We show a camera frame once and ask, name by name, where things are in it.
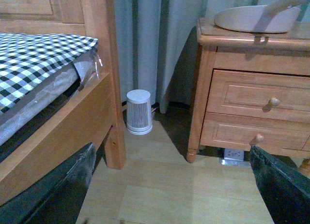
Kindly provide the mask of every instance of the wooden nightstand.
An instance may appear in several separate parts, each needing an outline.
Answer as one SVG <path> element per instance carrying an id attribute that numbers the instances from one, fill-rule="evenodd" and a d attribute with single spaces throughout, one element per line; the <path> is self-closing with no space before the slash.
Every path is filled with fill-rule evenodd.
<path id="1" fill-rule="evenodd" d="M 310 23 L 286 34 L 221 29 L 200 19 L 202 45 L 187 161 L 200 145 L 307 158 L 310 172 Z"/>

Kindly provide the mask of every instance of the plastic wrap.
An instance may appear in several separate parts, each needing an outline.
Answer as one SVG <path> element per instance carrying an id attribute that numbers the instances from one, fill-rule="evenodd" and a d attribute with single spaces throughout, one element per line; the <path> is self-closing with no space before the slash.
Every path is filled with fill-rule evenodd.
<path id="1" fill-rule="evenodd" d="M 101 60 L 92 50 L 44 80 L 13 108 L 0 116 L 0 147 L 23 125 L 66 91 L 78 77 L 83 87 L 91 77 L 99 78 L 101 70 Z"/>

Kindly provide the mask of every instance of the small white appliance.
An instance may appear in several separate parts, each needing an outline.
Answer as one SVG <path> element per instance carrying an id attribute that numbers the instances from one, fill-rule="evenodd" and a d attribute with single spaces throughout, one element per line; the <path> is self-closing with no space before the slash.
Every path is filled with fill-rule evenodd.
<path id="1" fill-rule="evenodd" d="M 146 90 L 127 93 L 127 129 L 135 135 L 149 133 L 152 128 L 151 94 Z"/>
<path id="2" fill-rule="evenodd" d="M 291 30 L 300 9 L 295 7 L 309 0 L 278 0 L 270 5 L 230 8 L 214 17 L 222 28 L 244 32 L 285 33 Z"/>

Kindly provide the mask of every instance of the wooden bed frame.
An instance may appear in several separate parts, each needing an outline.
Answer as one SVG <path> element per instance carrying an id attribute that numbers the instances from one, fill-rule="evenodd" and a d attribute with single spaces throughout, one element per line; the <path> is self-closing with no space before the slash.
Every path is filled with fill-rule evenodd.
<path id="1" fill-rule="evenodd" d="M 92 81 L 0 164 L 0 205 L 89 142 L 104 139 L 107 165 L 125 164 L 113 0 L 1 0 L 0 32 L 98 38 L 104 64 Z"/>

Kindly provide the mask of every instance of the white air purifier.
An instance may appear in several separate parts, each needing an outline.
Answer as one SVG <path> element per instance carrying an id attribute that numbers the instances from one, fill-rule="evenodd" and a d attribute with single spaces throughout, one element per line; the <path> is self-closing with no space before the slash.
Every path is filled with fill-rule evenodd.
<path id="1" fill-rule="evenodd" d="M 152 130 L 151 94 L 146 90 L 127 93 L 127 129 L 135 135 L 147 134 Z"/>

